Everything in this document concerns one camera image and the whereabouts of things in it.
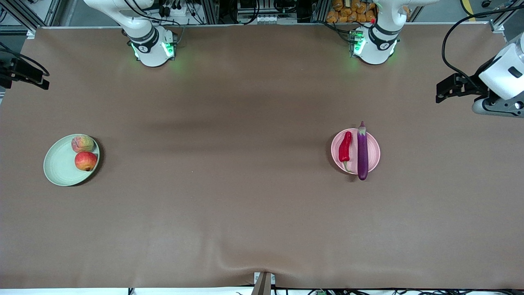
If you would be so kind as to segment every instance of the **eggplant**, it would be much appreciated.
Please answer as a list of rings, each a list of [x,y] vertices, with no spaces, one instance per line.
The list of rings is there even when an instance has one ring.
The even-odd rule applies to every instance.
[[[367,133],[366,127],[364,126],[364,121],[357,130],[357,147],[358,147],[358,160],[357,160],[357,171],[358,179],[365,180],[367,177],[367,172],[369,170],[369,162],[367,156]]]

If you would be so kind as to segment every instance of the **cable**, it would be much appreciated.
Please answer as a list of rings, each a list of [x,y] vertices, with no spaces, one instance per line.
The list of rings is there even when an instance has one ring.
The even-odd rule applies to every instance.
[[[260,4],[259,4],[258,0],[253,0],[253,2],[254,2],[254,5],[253,5],[253,17],[251,17],[251,19],[247,23],[245,23],[244,25],[249,25],[254,20],[256,20],[257,17],[258,17],[258,13],[260,12]]]
[[[188,9],[189,9],[189,1],[191,2],[191,5],[193,6],[193,11],[195,13],[195,15],[198,17],[198,19],[195,17],[195,15],[193,15],[193,12],[191,12],[191,16],[193,16],[193,18],[201,25],[204,25],[204,21],[200,18],[200,15],[198,14],[198,11],[197,9],[195,8],[195,3],[193,2],[193,0],[186,0],[186,4],[188,6]]]
[[[150,17],[150,16],[147,16],[145,14],[141,14],[140,12],[138,12],[134,7],[131,6],[131,4],[127,1],[127,0],[124,0],[124,2],[127,4],[127,6],[129,6],[129,8],[131,8],[132,11],[134,11],[136,14],[138,14],[139,16],[141,17],[145,17],[145,18],[149,18],[149,19],[154,19],[156,20],[157,22],[159,22],[159,24],[162,24],[162,22],[164,21],[163,19],[158,19],[158,18],[155,18],[155,17]],[[140,11],[142,13],[145,13],[145,11],[143,11],[140,6],[136,3],[136,0],[133,0],[133,3],[135,3],[136,7],[138,7],[138,9],[140,9]],[[177,24],[178,26],[181,26],[179,23],[175,22],[174,20],[167,20],[169,22],[172,22],[173,24]]]
[[[344,38],[342,33],[340,33],[340,30],[336,28],[335,23],[333,23],[333,28],[335,28],[335,31],[339,35],[340,39],[342,39],[342,40],[344,40],[344,41],[346,41],[348,43],[351,43],[351,41],[349,39]]]
[[[276,11],[278,11],[278,12],[280,12],[280,13],[292,13],[292,12],[297,11],[297,4],[298,4],[298,2],[295,3],[295,6],[294,6],[293,8],[291,8],[291,9],[285,11],[285,10],[284,10],[284,9],[285,9],[284,7],[277,7],[277,2],[278,2],[278,1],[279,1],[279,0],[274,0],[274,1],[273,1],[273,8],[275,8]]]
[[[6,53],[9,53],[9,54],[11,54],[11,55],[16,56],[16,57],[19,58],[19,59],[26,59],[26,60],[29,60],[29,61],[32,62],[33,64],[37,65],[37,66],[40,68],[40,70],[42,70],[42,72],[43,72],[42,75],[43,75],[43,76],[46,76],[46,77],[49,76],[49,71],[48,71],[45,67],[43,67],[43,65],[39,64],[39,63],[38,63],[37,61],[35,61],[34,59],[32,59],[32,58],[30,58],[30,57],[27,57],[27,56],[25,56],[25,55],[23,55],[23,54],[20,54],[20,53],[17,53],[17,52],[12,51],[11,49],[9,49],[9,47],[5,46],[2,42],[0,42],[0,46],[2,46],[2,47],[5,48],[5,49],[1,49],[1,48],[0,48],[0,52],[6,52]]]
[[[456,22],[451,28],[449,31],[447,31],[446,33],[446,36],[444,36],[444,40],[442,41],[442,60],[444,61],[444,63],[446,64],[447,67],[449,67],[450,69],[456,71],[457,73],[461,74],[462,76],[464,76],[468,82],[471,83],[471,85],[473,85],[473,87],[475,87],[475,89],[480,92],[480,93],[483,93],[483,94],[486,94],[482,89],[480,89],[480,87],[475,84],[475,82],[473,82],[473,80],[468,76],[466,75],[466,73],[464,73],[463,71],[459,70],[458,68],[454,67],[452,64],[450,64],[447,59],[446,59],[446,43],[447,43],[447,39],[449,38],[451,32],[457,27],[459,26],[461,23],[463,23],[464,21],[470,19],[470,18],[473,18],[473,17],[479,17],[479,16],[488,16],[488,15],[492,15],[492,14],[497,14],[497,13],[504,13],[504,12],[508,12],[508,11],[515,11],[515,10],[519,10],[519,9],[522,9],[524,8],[524,5],[519,5],[519,6],[516,6],[516,7],[511,7],[511,8],[505,8],[505,9],[499,9],[499,10],[494,10],[494,11],[490,11],[490,12],[481,12],[481,13],[476,13],[476,14],[473,14],[471,16],[466,16],[464,18],[462,18],[461,20],[459,20],[458,22]]]
[[[233,7],[233,4],[234,4],[235,0],[231,0],[230,1],[230,6],[229,6],[229,15],[230,15],[230,18],[231,20],[233,21],[233,23],[235,24],[238,24],[238,20],[236,19],[236,17],[233,16],[233,12],[234,12],[234,7]]]
[[[460,2],[460,6],[462,6],[462,10],[469,16],[472,16],[473,14],[471,12],[469,12],[467,9],[466,9],[466,6],[464,6],[464,0],[458,0]]]
[[[185,27],[187,27],[188,25],[185,25],[184,28],[182,29],[182,33],[180,34],[180,38],[178,38],[177,40],[177,45],[178,43],[180,43],[180,41],[182,41],[182,37],[184,36],[184,32],[185,32]]]
[[[357,23],[357,24],[359,24],[359,25],[361,25],[361,26],[365,27],[366,29],[371,29],[371,28],[372,28],[372,27],[366,27],[366,26],[364,26],[364,24],[363,24],[363,23],[360,23],[360,22],[357,22],[357,21],[354,21],[354,23]]]
[[[0,10],[0,18],[1,18],[1,19],[0,19],[0,23],[3,22],[3,21],[5,20],[6,17],[7,17],[7,11],[4,10],[4,9],[2,8],[2,10]]]
[[[341,33],[346,33],[346,34],[349,34],[350,31],[346,31],[346,30],[341,30],[341,29],[337,29],[336,27],[334,26],[330,26],[328,23],[322,21],[322,20],[315,20],[314,21],[315,23],[319,23],[319,24],[323,24],[324,26],[328,27],[329,29],[333,30],[333,31],[339,31]]]

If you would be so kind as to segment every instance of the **pink plate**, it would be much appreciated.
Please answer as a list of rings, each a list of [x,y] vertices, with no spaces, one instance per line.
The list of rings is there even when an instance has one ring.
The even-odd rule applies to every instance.
[[[335,138],[333,139],[333,142],[331,142],[331,156],[333,157],[333,160],[335,161],[336,165],[344,170],[344,164],[339,161],[339,146],[342,143],[342,140],[344,139],[344,134],[346,131],[350,131],[352,135],[351,139],[351,145],[350,145],[350,160],[347,163],[347,169],[350,171],[351,174],[357,174],[357,128],[350,128],[346,130],[342,130],[339,132]],[[378,165],[378,161],[380,160],[380,147],[378,146],[377,140],[373,137],[373,135],[367,133],[367,156],[369,161],[369,171],[371,172],[375,167]]]

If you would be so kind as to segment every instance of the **peach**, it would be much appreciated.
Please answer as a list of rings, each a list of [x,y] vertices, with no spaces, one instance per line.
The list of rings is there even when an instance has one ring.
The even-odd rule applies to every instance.
[[[91,171],[95,168],[97,160],[92,152],[80,152],[74,157],[74,164],[80,170]]]
[[[75,153],[91,152],[95,146],[93,139],[86,135],[78,135],[71,141],[71,147]]]

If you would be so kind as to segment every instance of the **red chili pepper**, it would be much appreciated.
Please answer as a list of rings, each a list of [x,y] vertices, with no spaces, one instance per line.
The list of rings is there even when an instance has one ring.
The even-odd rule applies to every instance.
[[[344,134],[344,139],[339,146],[339,161],[344,163],[344,169],[347,170],[347,162],[350,160],[350,145],[351,145],[351,132],[347,131]]]

